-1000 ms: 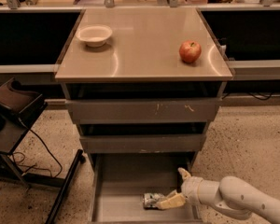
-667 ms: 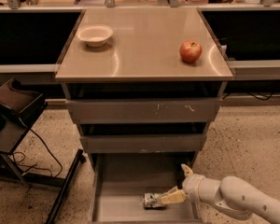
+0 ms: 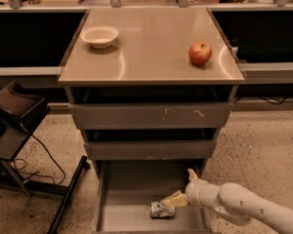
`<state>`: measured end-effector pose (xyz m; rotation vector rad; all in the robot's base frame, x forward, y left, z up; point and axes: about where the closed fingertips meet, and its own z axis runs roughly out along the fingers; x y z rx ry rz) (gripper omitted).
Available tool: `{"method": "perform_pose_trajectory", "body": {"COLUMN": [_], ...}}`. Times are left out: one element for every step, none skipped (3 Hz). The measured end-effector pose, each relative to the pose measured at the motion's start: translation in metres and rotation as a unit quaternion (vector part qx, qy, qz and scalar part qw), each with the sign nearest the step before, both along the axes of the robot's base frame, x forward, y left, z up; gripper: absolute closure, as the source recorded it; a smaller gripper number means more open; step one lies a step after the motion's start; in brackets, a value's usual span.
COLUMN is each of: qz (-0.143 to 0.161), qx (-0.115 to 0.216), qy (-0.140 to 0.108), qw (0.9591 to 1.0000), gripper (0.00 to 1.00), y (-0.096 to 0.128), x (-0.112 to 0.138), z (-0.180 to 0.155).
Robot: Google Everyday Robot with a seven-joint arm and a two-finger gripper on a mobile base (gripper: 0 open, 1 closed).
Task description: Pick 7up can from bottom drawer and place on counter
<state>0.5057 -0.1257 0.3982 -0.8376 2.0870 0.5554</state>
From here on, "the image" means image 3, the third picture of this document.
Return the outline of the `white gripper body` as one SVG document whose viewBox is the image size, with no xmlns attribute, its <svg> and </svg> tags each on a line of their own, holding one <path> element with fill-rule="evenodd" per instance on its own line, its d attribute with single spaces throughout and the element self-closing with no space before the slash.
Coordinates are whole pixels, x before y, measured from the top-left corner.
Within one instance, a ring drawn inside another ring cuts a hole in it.
<svg viewBox="0 0 293 234">
<path fill-rule="evenodd" d="M 186 187 L 186 196 L 192 206 L 216 209 L 221 205 L 220 187 L 203 179 L 192 180 Z"/>
</svg>

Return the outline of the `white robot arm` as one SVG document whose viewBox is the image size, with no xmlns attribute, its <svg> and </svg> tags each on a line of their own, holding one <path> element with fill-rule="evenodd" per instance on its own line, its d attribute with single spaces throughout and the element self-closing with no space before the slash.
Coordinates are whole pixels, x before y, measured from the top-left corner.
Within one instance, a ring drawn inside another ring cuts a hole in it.
<svg viewBox="0 0 293 234">
<path fill-rule="evenodd" d="M 266 200 L 237 183 L 215 185 L 188 169 L 185 192 L 177 191 L 162 199 L 165 208 L 191 205 L 209 209 L 235 225 L 246 225 L 255 218 L 278 234 L 293 234 L 293 210 Z"/>
</svg>

